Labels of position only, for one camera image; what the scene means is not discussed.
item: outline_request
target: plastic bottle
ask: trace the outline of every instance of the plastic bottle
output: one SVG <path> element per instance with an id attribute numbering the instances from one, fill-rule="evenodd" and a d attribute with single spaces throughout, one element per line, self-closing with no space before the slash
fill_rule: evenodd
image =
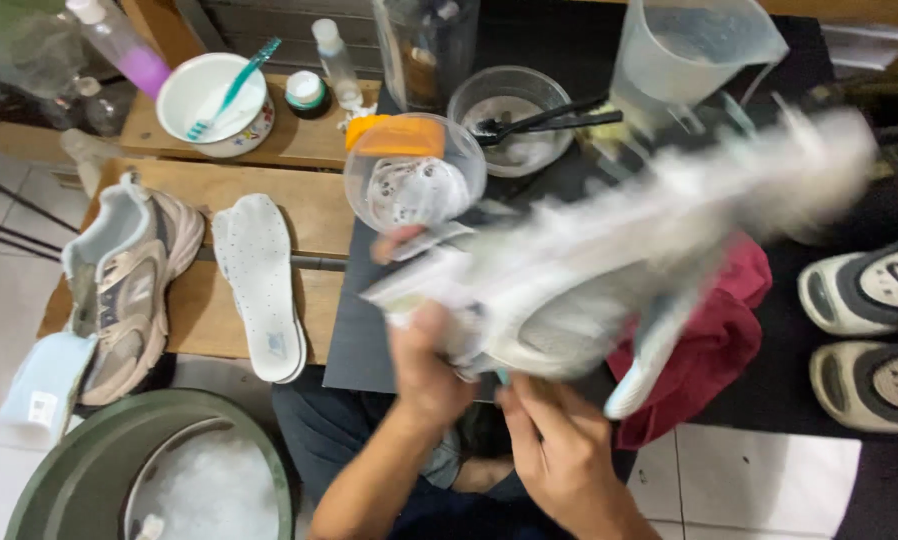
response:
<path id="1" fill-rule="evenodd" d="M 339 36 L 339 28 L 332 19 L 319 19 L 312 23 L 312 35 L 318 44 L 322 69 L 329 76 L 335 101 L 347 111 L 355 111 L 363 105 L 363 91 L 359 88 L 356 70 L 352 67 L 346 43 Z"/>
<path id="2" fill-rule="evenodd" d="M 86 119 L 95 131 L 103 137 L 118 136 L 130 114 L 132 96 L 120 93 L 117 88 L 103 88 L 92 77 L 77 80 L 75 87 L 82 94 Z"/>
<path id="3" fill-rule="evenodd" d="M 83 24 L 83 35 L 112 66 L 140 91 L 155 100 L 171 70 L 160 55 L 132 29 L 130 19 L 99 0 L 66 0 L 66 7 Z"/>

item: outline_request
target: plastic pitcher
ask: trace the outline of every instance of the plastic pitcher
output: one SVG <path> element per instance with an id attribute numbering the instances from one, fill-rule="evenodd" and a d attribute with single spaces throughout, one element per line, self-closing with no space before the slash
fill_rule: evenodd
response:
<path id="1" fill-rule="evenodd" d="M 787 52 L 755 0 L 629 0 L 611 101 L 627 124 L 651 134 L 740 68 L 765 64 L 765 74 Z"/>

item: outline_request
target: white bowl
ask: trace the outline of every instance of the white bowl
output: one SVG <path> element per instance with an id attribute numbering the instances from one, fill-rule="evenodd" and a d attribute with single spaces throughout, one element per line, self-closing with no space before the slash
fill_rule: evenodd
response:
<path id="1" fill-rule="evenodd" d="M 186 133 L 197 119 L 211 119 L 236 75 L 250 61 L 240 55 L 209 53 L 183 62 L 172 71 L 155 101 L 155 116 L 166 133 L 210 158 L 232 158 L 254 150 L 273 130 L 275 108 L 258 69 L 213 129 L 191 141 Z"/>

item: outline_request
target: toothbrush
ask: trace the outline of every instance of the toothbrush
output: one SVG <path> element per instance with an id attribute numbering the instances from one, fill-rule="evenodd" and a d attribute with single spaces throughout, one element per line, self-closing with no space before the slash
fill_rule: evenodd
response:
<path id="1" fill-rule="evenodd" d="M 222 97 L 222 104 L 219 106 L 212 119 L 200 118 L 195 120 L 192 127 L 186 131 L 186 139 L 189 141 L 198 141 L 205 132 L 212 129 L 216 120 L 219 119 L 219 116 L 232 104 L 232 101 L 236 96 L 239 95 L 239 90 L 241 90 L 246 81 L 250 79 L 252 72 L 262 66 L 263 63 L 275 53 L 275 49 L 279 46 L 279 43 L 282 43 L 282 39 L 274 37 L 265 43 L 263 48 L 259 49 L 258 53 L 252 55 L 249 59 L 249 63 L 239 71 L 239 75 L 236 75 L 236 79 L 232 81 L 232 84 L 229 84 L 229 89 L 225 92 L 225 96 Z"/>

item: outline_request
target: clear plastic cup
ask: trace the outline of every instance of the clear plastic cup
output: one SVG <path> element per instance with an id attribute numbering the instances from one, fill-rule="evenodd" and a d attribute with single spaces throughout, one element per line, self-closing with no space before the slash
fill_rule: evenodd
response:
<path id="1" fill-rule="evenodd" d="M 629 0 L 611 101 L 627 124 L 651 134 L 743 66 L 771 69 L 788 51 L 755 0 Z"/>
<path id="2" fill-rule="evenodd" d="M 459 124 L 411 112 L 367 130 L 349 152 L 343 177 L 353 212 L 385 233 L 464 213 L 486 189 L 486 158 Z"/>

